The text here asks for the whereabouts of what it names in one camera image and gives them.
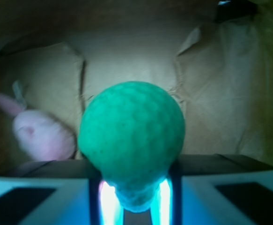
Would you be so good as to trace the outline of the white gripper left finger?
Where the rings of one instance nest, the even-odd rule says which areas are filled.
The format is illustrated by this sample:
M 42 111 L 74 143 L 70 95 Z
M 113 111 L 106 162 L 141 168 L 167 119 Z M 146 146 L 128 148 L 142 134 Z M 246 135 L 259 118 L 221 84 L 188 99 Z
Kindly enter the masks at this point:
M 87 160 L 28 163 L 0 174 L 0 225 L 115 225 L 113 190 Z

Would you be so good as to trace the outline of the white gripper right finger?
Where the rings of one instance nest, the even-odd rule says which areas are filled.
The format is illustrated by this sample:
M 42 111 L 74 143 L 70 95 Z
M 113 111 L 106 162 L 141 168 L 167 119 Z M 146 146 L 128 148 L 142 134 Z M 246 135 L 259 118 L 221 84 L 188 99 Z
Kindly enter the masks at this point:
M 182 155 L 152 204 L 154 225 L 273 225 L 273 166 L 244 155 Z

